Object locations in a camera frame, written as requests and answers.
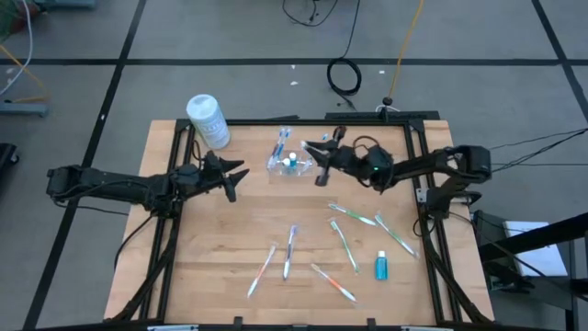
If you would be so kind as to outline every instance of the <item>wooden tabletop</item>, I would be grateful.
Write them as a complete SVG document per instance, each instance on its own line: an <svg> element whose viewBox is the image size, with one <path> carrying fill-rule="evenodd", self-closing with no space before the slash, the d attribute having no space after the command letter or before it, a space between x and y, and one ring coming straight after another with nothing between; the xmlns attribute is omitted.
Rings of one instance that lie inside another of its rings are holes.
<svg viewBox="0 0 588 331"><path fill-rule="evenodd" d="M141 176L165 172L174 126L172 120L152 122ZM286 149L300 149L300 140L319 141L333 129L292 127ZM234 126L230 130L231 143L215 153L228 160L244 160L245 165L239 169L249 168L251 172L237 187L234 203L227 201L222 189L185 203L166 323L231 324L234 316L242 316L245 324L261 325L364 325L369 317L376 318L378 325L435 323L423 248L412 230L417 213L410 180L380 196L337 171L331 172L325 188L314 186L314 177L272 177L265 163L276 143L278 127ZM426 121L425 132L430 150L452 144L446 121ZM395 162L407 159L402 128L351 126L343 143L351 144L363 134L376 138L393 154ZM418 146L415 134L413 139ZM435 175L437 185L445 178ZM422 257L410 256L381 228L330 210L327 204L331 201L368 218L381 211L388 226ZM469 216L467 208L457 204L452 205L452 211ZM141 206L132 207L125 237L147 216ZM329 224L331 217L337 218L345 234L359 264L359 274L354 272L339 235ZM282 271L292 224L300 229L289 277L284 281ZM154 228L155 222L150 223L120 255L105 317L118 313L144 280ZM445 220L445 228L456 280L480 311L493 318L471 226L452 217ZM273 242L278 243L277 252L253 296L247 299L247 290ZM386 281L374 278L379 250L385 251L388 258L390 274ZM311 269L311 263L354 293L358 304L349 302L322 279ZM445 317L450 319L447 290L439 279ZM154 287L153 302L157 302L159 290L160 282Z"/></svg>

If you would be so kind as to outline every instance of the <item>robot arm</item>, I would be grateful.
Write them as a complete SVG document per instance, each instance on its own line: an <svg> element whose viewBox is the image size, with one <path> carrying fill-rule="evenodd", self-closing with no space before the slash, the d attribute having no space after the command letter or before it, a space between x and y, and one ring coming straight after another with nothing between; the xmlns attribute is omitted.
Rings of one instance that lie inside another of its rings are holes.
<svg viewBox="0 0 588 331"><path fill-rule="evenodd" d="M470 203L480 198L480 193L465 190L469 184L480 184L492 177L490 151L481 146L447 147L395 164L392 155L371 137L360 136L353 146L339 146L345 131L346 127L340 126L328 142L304 143L306 151L322 167L315 181L317 186L327 185L331 167L355 177L364 187L372 187L380 194L401 180L443 173L449 175L449 179L439 188L420 191L419 202L425 203L433 216L438 214L445 218L453 198L468 198ZM371 140L374 144L370 147L357 145L362 139ZM356 154L359 147L367 149L362 157ZM457 167L449 166L447 162L450 160L455 160Z"/></svg>
<svg viewBox="0 0 588 331"><path fill-rule="evenodd" d="M213 152L208 152L202 161L201 169L182 165L168 174L151 177L109 173L79 165L62 166L49 170L47 194L58 202L95 197L141 204L146 211L164 217L177 212L177 201L214 188L224 187L229 201L235 202L235 187L249 169L228 176L225 173L242 165L243 161L226 161Z"/></svg>

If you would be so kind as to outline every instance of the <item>small blue bottle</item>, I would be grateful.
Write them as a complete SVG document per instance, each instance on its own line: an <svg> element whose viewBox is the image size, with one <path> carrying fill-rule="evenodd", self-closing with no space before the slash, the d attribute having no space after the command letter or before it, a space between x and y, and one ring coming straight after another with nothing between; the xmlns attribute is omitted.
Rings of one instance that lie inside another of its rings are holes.
<svg viewBox="0 0 588 331"><path fill-rule="evenodd" d="M296 160L296 153L294 153L294 152L290 153L289 157L290 157L290 166L293 168L296 168L296 166L297 166L296 165L296 163L297 163L296 162L297 161Z"/></svg>
<svg viewBox="0 0 588 331"><path fill-rule="evenodd" d="M388 279L388 260L386 259L386 252L378 251L378 258L376 258L376 280Z"/></svg>

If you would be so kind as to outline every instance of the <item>floor tile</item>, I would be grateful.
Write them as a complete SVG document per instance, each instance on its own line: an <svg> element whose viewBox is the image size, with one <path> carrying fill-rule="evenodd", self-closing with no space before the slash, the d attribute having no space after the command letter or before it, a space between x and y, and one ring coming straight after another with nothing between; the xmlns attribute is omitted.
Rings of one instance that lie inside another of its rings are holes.
<svg viewBox="0 0 588 331"><path fill-rule="evenodd" d="M22 327L62 220L63 210L45 194L47 170L82 161L112 70L32 66L31 71L51 89L49 115L43 119L0 117L0 142L15 143L20 154L0 197L0 257L4 261L0 267L0 329ZM8 97L36 93L23 79ZM96 288L85 290L91 297Z"/></svg>
<svg viewBox="0 0 588 331"><path fill-rule="evenodd" d="M100 0L96 8L52 9L33 21L34 58L118 59L138 0ZM16 56L28 54L28 31L5 46Z"/></svg>
<svg viewBox="0 0 588 331"><path fill-rule="evenodd" d="M588 58L588 3L582 0L541 0L551 26L569 59Z"/></svg>
<svg viewBox="0 0 588 331"><path fill-rule="evenodd" d="M332 3L318 3L317 19ZM362 2L347 56L397 57L417 4ZM150 1L130 57L334 58L345 50L355 8L354 1L339 1L324 24L305 28L284 15L280 1ZM308 18L312 11L310 2L303 0L288 0L287 10L300 19ZM451 0L424 3L406 56L510 59L555 55L530 2Z"/></svg>
<svg viewBox="0 0 588 331"><path fill-rule="evenodd" d="M129 204L88 198L83 204L112 211L130 209ZM76 212L38 327L102 321L126 221L120 215Z"/></svg>

